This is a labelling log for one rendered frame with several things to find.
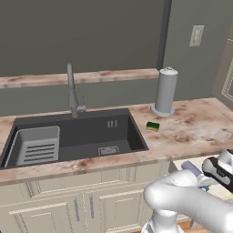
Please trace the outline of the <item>dark grey sink basin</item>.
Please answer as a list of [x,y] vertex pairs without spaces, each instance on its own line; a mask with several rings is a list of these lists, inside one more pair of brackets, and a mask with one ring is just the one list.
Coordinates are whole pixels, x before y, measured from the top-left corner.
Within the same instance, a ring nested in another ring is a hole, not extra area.
[[127,108],[85,112],[77,118],[69,114],[20,117],[14,121],[6,140],[0,156],[0,169],[15,167],[5,167],[5,162],[18,130],[51,126],[60,127],[58,160],[30,166],[148,150]]

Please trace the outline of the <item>green and yellow sponge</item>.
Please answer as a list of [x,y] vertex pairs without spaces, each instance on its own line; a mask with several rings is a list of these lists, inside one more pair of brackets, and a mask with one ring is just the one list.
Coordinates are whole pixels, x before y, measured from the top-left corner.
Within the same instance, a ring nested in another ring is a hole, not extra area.
[[160,124],[159,123],[155,123],[155,122],[150,122],[148,121],[146,124],[146,129],[147,130],[152,130],[152,131],[158,131],[160,128]]

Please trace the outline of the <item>grey sink drain rack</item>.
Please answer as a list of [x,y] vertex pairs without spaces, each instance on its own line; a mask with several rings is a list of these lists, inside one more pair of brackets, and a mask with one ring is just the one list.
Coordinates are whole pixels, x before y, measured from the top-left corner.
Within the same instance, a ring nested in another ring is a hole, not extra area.
[[5,167],[54,162],[59,158],[60,127],[35,127],[16,132]]

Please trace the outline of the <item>grey kitchen tap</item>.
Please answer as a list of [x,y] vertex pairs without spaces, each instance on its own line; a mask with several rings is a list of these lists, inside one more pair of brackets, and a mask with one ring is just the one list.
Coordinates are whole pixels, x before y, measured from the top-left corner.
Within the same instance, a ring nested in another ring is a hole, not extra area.
[[86,105],[78,104],[73,67],[71,64],[67,65],[67,83],[68,83],[68,104],[69,107],[71,108],[71,115],[73,118],[77,118],[80,112],[86,111]]

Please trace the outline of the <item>grey paper towel roll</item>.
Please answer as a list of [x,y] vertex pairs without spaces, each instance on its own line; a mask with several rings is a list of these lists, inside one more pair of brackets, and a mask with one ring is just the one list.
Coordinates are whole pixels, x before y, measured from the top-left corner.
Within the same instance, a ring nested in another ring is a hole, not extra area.
[[151,111],[159,117],[170,117],[175,114],[173,107],[178,71],[168,66],[159,70],[156,102]]

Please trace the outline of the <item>cream false drawer front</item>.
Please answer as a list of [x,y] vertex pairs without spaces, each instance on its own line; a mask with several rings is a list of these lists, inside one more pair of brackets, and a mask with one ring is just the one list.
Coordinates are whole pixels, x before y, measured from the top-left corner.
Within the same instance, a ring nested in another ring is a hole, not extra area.
[[30,181],[27,183],[31,195],[37,197],[75,188],[92,187],[103,184],[126,182],[125,175],[121,176],[118,170],[104,171],[68,177],[58,177],[45,180]]

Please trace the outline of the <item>cream cupboard door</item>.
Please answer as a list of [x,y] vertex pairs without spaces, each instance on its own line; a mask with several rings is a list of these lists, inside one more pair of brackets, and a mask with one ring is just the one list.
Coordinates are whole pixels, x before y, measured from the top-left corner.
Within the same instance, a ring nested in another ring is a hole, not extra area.
[[0,233],[86,233],[80,197],[71,194],[0,207]]
[[[88,233],[133,233],[150,219],[152,210],[143,198],[146,183],[99,187],[83,192]],[[91,218],[89,195],[93,195],[95,217]]]

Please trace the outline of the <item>tall beige panelled cupboard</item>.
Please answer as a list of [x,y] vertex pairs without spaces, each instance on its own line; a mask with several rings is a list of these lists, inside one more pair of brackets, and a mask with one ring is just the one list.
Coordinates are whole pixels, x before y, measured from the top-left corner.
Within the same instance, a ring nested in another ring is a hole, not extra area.
[[212,93],[233,110],[233,39],[227,39]]

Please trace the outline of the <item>marble wall ledge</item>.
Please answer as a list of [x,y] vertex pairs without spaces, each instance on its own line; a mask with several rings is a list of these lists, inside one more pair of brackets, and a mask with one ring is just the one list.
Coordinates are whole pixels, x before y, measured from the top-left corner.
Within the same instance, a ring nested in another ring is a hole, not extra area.
[[[155,68],[74,73],[76,84],[158,78]],[[0,89],[67,84],[67,74],[0,77]]]

